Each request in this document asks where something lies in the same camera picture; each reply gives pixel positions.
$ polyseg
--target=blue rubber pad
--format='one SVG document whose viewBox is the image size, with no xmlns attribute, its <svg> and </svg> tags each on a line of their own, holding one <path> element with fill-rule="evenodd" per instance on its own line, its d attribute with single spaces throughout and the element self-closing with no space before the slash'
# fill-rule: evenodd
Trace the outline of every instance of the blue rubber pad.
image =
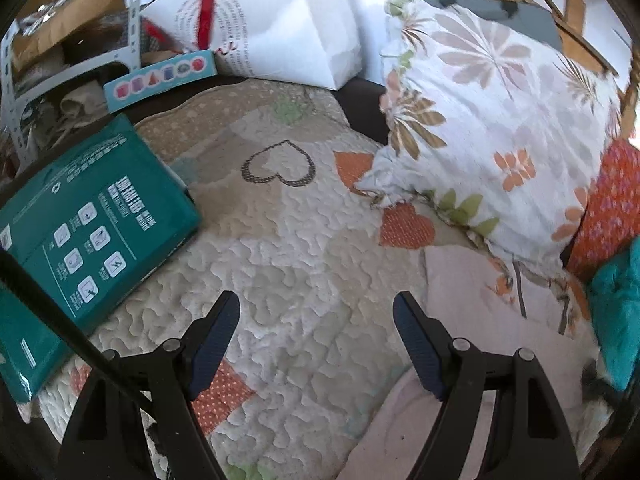
<svg viewBox="0 0 640 480">
<path fill-rule="evenodd" d="M 191 384 L 188 387 L 190 400 L 195 400 L 211 385 L 239 320 L 240 301 L 232 293 L 226 299 L 211 330 L 193 357 Z"/>
<path fill-rule="evenodd" d="M 394 322 L 422 387 L 444 400 L 447 387 L 442 381 L 440 358 L 402 294 L 394 299 Z"/>
</svg>

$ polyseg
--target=teal cloth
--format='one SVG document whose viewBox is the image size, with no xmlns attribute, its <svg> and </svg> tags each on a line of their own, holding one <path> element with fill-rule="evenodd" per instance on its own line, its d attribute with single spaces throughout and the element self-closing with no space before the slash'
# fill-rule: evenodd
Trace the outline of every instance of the teal cloth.
<svg viewBox="0 0 640 480">
<path fill-rule="evenodd" d="M 625 390 L 640 348 L 640 237 L 596 273 L 587 295 L 613 386 Z"/>
</svg>

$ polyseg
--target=colorful label strip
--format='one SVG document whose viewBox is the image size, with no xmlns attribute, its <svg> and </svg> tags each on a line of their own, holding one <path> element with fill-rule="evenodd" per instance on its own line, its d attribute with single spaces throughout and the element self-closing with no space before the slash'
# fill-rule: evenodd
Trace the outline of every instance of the colorful label strip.
<svg viewBox="0 0 640 480">
<path fill-rule="evenodd" d="M 135 70 L 104 86 L 111 113 L 176 86 L 216 75 L 210 50 L 182 54 L 167 61 Z"/>
</svg>

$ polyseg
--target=metal shelf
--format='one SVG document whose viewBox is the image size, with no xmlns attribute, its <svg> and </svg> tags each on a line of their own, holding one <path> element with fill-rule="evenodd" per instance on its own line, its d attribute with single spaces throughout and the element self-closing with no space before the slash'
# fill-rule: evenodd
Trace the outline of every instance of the metal shelf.
<svg viewBox="0 0 640 480">
<path fill-rule="evenodd" d="M 122 63 L 130 72 L 140 68 L 140 0 L 129 0 L 127 46 L 75 64 L 57 73 L 55 76 L 45 79 L 21 95 L 15 94 L 12 70 L 12 42 L 18 33 L 18 23 L 14 20 L 0 42 L 0 66 L 2 70 L 0 73 L 0 81 L 2 84 L 0 130 L 4 131 L 5 128 L 9 130 L 14 142 L 15 151 L 20 160 L 20 171 L 23 171 L 24 168 L 37 158 L 37 153 L 28 146 L 28 139 L 24 138 L 24 133 L 20 127 L 22 114 L 29 103 L 35 101 L 56 86 L 112 62 Z"/>
</svg>

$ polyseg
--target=cardboard box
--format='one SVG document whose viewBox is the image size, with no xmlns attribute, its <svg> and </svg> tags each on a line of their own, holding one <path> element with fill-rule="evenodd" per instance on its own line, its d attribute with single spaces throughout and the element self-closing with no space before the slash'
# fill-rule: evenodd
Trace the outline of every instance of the cardboard box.
<svg viewBox="0 0 640 480">
<path fill-rule="evenodd" d="M 20 10 L 17 19 L 29 16 L 36 12 L 40 6 L 50 4 L 53 1 L 55 0 L 28 0 Z M 22 36 L 19 34 L 14 38 L 14 70 L 16 75 L 73 31 L 95 18 L 124 9 L 124 0 L 69 0 L 56 11 L 50 20 L 41 24 L 33 35 Z"/>
</svg>

